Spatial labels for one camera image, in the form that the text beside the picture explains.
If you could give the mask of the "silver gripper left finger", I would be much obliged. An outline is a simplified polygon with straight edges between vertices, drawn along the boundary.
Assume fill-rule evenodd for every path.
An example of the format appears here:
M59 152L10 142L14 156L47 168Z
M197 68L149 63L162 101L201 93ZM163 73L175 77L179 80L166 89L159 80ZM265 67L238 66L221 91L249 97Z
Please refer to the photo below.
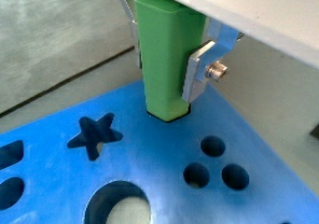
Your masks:
M139 41L139 31L138 31L138 15L135 8L135 0L121 0L122 7L129 19L131 35L134 38L135 54L137 54L137 65L142 67L141 64L141 41Z

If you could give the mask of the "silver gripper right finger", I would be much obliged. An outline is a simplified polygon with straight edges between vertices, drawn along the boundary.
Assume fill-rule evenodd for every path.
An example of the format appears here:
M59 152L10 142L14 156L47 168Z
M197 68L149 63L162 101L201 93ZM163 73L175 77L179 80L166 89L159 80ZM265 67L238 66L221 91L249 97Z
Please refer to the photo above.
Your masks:
M221 60L234 49L239 32L221 21L210 19L207 36L210 40L189 58L182 92L182 98L189 104L205 92L209 81L219 81L227 74L229 67Z

